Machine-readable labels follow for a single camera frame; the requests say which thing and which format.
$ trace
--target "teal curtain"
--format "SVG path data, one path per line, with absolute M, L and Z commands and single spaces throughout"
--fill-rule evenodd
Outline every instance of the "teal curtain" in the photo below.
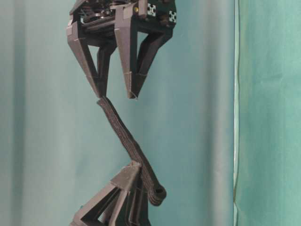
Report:
M 238 4 L 237 225 L 300 225 L 301 2 Z
M 67 45 L 74 2 L 1 0 L 1 225 L 67 226 L 130 161 Z M 139 100 L 118 51 L 108 96 L 168 192 L 152 225 L 231 226 L 234 1 L 177 8 Z

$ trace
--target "fabric strap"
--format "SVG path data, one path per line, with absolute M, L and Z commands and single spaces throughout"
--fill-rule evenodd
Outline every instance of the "fabric strap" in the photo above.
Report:
M 142 181 L 147 189 L 148 199 L 152 205 L 159 206 L 166 198 L 166 190 L 158 182 L 158 179 L 140 146 L 122 122 L 111 101 L 107 97 L 101 97 L 97 103 L 103 109 L 110 125 L 119 137 L 124 148 L 127 150 L 130 158 L 142 165 Z

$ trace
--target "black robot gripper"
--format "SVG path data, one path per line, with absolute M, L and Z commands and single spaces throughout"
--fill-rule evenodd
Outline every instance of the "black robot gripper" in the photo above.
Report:
M 110 57 L 118 47 L 127 96 L 138 98 L 158 49 L 173 36 L 176 20 L 174 0 L 77 0 L 70 11 L 68 44 L 132 159 L 75 214 L 70 226 L 150 226 L 148 200 L 159 206 L 165 199 L 165 188 L 106 93 Z M 148 35 L 137 54 L 138 32 Z M 99 48 L 97 67 L 88 46 Z
M 174 0 L 78 0 L 68 44 L 98 97 L 106 96 L 110 56 L 119 49 L 127 96 L 137 98 L 158 49 L 173 36 Z M 137 55 L 137 34 L 148 34 Z M 99 47 L 97 67 L 88 46 Z

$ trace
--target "green backdrop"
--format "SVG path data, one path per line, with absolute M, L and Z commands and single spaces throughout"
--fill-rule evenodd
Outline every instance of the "green backdrop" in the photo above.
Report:
M 239 0 L 238 226 L 301 224 L 301 2 Z
M 0 220 L 67 226 L 129 157 L 70 51 L 73 0 L 1 0 Z M 168 197 L 152 225 L 233 223 L 233 0 L 177 1 L 138 101 L 116 51 L 108 96 Z

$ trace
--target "qr-like marker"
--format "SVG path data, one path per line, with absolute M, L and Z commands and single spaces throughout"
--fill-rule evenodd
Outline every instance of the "qr-like marker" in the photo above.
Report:
M 152 5 L 152 4 L 148 3 L 147 14 L 150 16 L 156 16 L 156 5 Z
M 172 23 L 177 23 L 177 13 L 169 11 L 169 21 Z

